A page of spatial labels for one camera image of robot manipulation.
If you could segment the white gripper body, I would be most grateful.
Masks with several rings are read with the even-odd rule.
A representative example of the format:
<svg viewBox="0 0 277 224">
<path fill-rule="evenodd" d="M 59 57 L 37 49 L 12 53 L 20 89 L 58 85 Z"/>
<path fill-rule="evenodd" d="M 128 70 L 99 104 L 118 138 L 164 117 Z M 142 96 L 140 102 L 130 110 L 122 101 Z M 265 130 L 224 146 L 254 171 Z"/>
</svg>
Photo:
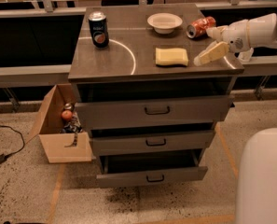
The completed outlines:
<svg viewBox="0 0 277 224">
<path fill-rule="evenodd" d="M 271 13 L 251 20 L 233 22 L 222 32 L 222 40 L 234 53 L 250 48 L 277 45 L 277 15 Z"/>
</svg>

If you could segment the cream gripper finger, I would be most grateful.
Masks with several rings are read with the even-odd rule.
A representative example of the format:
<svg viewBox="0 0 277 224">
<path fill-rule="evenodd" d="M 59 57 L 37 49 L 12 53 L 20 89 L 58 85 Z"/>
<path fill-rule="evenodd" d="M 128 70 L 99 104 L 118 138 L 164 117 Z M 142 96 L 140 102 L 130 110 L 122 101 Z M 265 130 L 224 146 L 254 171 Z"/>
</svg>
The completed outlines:
<svg viewBox="0 0 277 224">
<path fill-rule="evenodd" d="M 196 66 L 201 66 L 218 59 L 221 59 L 229 53 L 229 44 L 221 41 L 212 42 L 205 50 L 203 50 L 198 56 L 194 58 L 193 63 Z"/>
<path fill-rule="evenodd" d="M 217 42 L 225 41 L 228 42 L 229 38 L 227 37 L 228 26 L 217 26 L 210 27 L 206 29 L 206 34 Z"/>
</svg>

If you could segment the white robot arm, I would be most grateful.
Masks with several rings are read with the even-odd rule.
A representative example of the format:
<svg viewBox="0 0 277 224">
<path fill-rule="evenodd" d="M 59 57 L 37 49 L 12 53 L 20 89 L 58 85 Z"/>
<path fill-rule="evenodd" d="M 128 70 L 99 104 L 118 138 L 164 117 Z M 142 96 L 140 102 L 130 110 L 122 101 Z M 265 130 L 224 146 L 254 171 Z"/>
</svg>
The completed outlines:
<svg viewBox="0 0 277 224">
<path fill-rule="evenodd" d="M 214 42 L 194 59 L 197 66 L 228 53 L 251 59 L 255 48 L 277 49 L 277 14 L 206 30 Z M 246 143 L 238 177 L 235 224 L 277 224 L 277 128 L 262 130 Z"/>
</svg>

